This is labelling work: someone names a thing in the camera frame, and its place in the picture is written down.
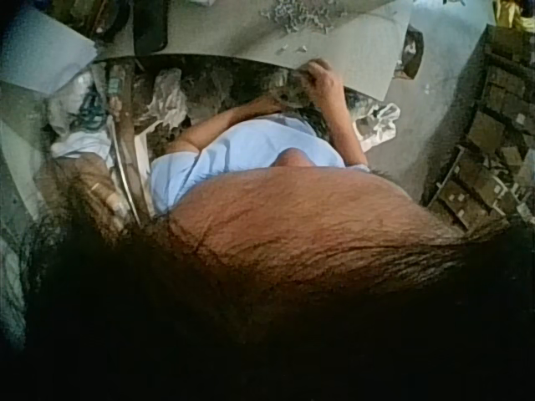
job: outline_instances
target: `floor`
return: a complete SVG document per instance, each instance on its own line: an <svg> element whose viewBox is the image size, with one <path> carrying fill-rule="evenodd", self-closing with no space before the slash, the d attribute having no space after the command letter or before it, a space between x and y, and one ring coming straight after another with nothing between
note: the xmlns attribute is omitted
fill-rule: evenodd
<svg viewBox="0 0 535 401"><path fill-rule="evenodd" d="M414 81L394 80L386 102L400 106L396 138L369 151L369 161L415 200L428 197L441 165L463 135L483 75L485 26L491 0L415 0L410 24L424 35L425 51Z"/></svg>

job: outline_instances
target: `white table surface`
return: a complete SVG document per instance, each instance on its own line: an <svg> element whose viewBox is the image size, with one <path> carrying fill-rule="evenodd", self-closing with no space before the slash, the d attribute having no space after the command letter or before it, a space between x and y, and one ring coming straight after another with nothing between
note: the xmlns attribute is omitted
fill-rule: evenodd
<svg viewBox="0 0 535 401"><path fill-rule="evenodd" d="M322 57L343 75L346 86L383 100L412 9L412 0L388 1L339 0L348 16L338 18L335 29L325 35L310 28L286 34L259 13L273 0L216 0L211 7L170 0L168 45L156 54L228 56L294 69ZM134 55L131 19L101 58ZM307 47L306 53L298 51L302 46Z"/></svg>

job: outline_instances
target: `pile of screws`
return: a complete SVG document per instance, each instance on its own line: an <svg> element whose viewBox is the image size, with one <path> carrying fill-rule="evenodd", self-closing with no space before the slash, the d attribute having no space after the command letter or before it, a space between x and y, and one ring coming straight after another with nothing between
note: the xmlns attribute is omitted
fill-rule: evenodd
<svg viewBox="0 0 535 401"><path fill-rule="evenodd" d="M312 28L328 35L334 29L333 21L348 13L339 0L275 0L260 15L284 27L288 34Z"/></svg>

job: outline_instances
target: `yellow object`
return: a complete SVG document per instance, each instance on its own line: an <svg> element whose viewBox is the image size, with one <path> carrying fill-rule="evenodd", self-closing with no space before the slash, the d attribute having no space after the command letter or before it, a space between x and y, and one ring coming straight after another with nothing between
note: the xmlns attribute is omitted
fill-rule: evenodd
<svg viewBox="0 0 535 401"><path fill-rule="evenodd" d="M522 9L515 2L497 0L496 25L535 33L535 17L521 17Z"/></svg>

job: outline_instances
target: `hand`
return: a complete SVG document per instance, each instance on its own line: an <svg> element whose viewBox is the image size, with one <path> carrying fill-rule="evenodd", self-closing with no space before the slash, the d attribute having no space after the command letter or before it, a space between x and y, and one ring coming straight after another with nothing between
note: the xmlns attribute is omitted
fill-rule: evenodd
<svg viewBox="0 0 535 401"><path fill-rule="evenodd" d="M344 82L322 58L310 60L302 68L301 83L310 100L322 110L324 116L347 112Z"/></svg>
<svg viewBox="0 0 535 401"><path fill-rule="evenodd" d="M273 96L268 94L264 94L245 104L243 108L245 108L247 116L251 117L275 114L283 110L283 106Z"/></svg>

